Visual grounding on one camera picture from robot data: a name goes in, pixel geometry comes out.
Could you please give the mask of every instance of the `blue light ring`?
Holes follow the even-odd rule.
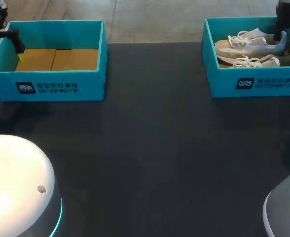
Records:
[[[52,237],[52,236],[55,234],[55,232],[56,232],[56,230],[57,230],[57,227],[58,227],[58,225],[60,224],[60,221],[61,221],[61,218],[62,218],[62,211],[63,211],[63,202],[62,202],[62,199],[61,199],[61,212],[60,212],[60,217],[58,218],[57,224],[56,224],[56,226],[55,226],[55,228],[54,228],[52,234],[50,234],[49,237]]]

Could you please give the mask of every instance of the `white sneaker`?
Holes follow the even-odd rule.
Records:
[[[244,58],[237,58],[233,63],[232,68],[256,68],[256,67],[290,67],[290,55],[284,57],[277,57],[268,55],[264,58],[251,58],[247,56]]]
[[[236,58],[263,57],[264,55],[282,55],[287,47],[287,33],[281,32],[281,41],[274,43],[273,35],[268,35],[259,29],[253,31],[241,31],[237,36],[228,36],[228,39],[220,40],[214,44],[217,57],[233,64]]]

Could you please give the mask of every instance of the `teal box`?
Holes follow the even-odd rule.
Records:
[[[15,72],[18,57],[11,40],[0,40],[2,101],[102,100],[107,65],[103,21],[13,21],[26,49],[98,49],[96,70]]]
[[[273,33],[275,17],[207,18],[202,56],[212,97],[290,96],[290,67],[220,68],[214,43],[240,31]]]

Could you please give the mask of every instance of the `cardboard box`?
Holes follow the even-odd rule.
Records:
[[[55,49],[26,49],[25,60],[18,61],[16,72],[25,71],[50,71],[55,56]]]
[[[240,31],[273,33],[276,17],[207,18],[202,57],[212,97],[290,96],[290,67],[220,68],[214,43]]]
[[[95,70],[97,61],[97,49],[57,50],[52,70]]]
[[[107,65],[103,21],[13,21],[26,49],[94,49],[95,70],[15,72],[18,57],[11,40],[0,40],[0,98],[3,101],[102,100]]]

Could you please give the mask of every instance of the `table surface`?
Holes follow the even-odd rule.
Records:
[[[65,234],[265,237],[290,174],[290,97],[211,98],[199,43],[110,44],[102,102],[3,103],[50,158]]]

